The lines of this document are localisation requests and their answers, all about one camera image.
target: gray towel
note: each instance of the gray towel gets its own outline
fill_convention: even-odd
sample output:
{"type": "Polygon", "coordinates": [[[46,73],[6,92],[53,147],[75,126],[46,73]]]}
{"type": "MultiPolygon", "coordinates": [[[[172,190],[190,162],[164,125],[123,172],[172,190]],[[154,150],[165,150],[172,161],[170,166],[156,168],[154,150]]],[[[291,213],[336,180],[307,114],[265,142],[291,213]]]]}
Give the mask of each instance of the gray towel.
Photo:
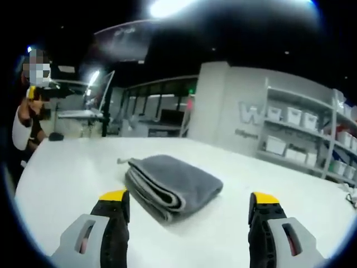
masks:
{"type": "Polygon", "coordinates": [[[197,212],[223,188],[216,177],[171,156],[127,161],[128,190],[165,222],[197,212]]]}

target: white table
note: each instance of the white table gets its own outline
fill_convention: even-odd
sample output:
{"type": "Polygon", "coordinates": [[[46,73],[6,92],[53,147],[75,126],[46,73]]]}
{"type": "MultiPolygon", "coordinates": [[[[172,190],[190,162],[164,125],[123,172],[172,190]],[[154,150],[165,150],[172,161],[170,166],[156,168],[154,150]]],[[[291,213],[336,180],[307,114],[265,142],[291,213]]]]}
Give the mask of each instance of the white table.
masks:
{"type": "Polygon", "coordinates": [[[28,162],[16,202],[39,248],[52,255],[63,231],[90,213],[100,195],[123,188],[117,158],[168,154],[221,179],[221,194],[189,219],[163,227],[131,199],[128,267],[249,267],[251,192],[273,194],[330,257],[355,217],[336,184],[179,138],[45,140],[28,162]]]}

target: dark ceiling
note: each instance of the dark ceiling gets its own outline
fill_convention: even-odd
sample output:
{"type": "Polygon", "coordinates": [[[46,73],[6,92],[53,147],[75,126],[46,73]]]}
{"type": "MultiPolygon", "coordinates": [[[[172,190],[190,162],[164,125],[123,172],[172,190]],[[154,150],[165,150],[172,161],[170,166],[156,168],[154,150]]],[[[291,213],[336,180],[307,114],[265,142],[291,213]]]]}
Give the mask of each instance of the dark ceiling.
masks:
{"type": "MultiPolygon", "coordinates": [[[[152,1],[127,2],[130,4],[121,5],[113,13],[97,15],[96,20],[85,13],[52,21],[45,26],[46,34],[31,36],[32,42],[42,44],[58,65],[78,67],[90,57],[94,32],[149,17],[148,3],[152,1]]],[[[115,82],[127,86],[197,74],[202,62],[226,60],[231,65],[296,74],[351,95],[357,83],[352,69],[356,31],[349,23],[356,10],[351,2],[315,1],[318,25],[291,6],[281,9],[268,2],[197,1],[184,13],[160,23],[145,64],[112,66],[117,70],[115,82]]]]}

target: computer monitor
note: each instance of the computer monitor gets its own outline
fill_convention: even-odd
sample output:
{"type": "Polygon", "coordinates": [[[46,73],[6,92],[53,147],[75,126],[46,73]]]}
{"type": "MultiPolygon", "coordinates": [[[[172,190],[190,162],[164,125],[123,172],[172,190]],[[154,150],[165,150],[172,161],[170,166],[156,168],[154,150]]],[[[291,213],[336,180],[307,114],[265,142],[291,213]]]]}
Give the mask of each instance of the computer monitor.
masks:
{"type": "Polygon", "coordinates": [[[160,123],[180,126],[184,120],[184,112],[162,109],[160,116],[160,123]]]}
{"type": "Polygon", "coordinates": [[[112,71],[111,73],[107,74],[105,77],[102,78],[102,81],[98,85],[98,90],[96,90],[96,95],[93,99],[93,106],[92,108],[99,110],[100,112],[103,109],[104,102],[105,102],[105,96],[108,93],[108,88],[110,86],[110,82],[113,79],[115,71],[112,71]]]}

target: white sleeve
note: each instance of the white sleeve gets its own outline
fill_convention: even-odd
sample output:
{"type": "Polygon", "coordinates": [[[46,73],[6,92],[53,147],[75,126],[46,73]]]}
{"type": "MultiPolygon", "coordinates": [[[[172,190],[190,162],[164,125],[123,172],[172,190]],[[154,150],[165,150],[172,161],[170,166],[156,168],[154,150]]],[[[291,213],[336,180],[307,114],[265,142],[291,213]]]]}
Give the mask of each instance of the white sleeve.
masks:
{"type": "Polygon", "coordinates": [[[20,120],[18,119],[18,109],[19,107],[16,110],[12,125],[12,142],[16,148],[23,151],[27,146],[28,139],[30,138],[32,126],[25,127],[23,124],[21,124],[20,120]]]}

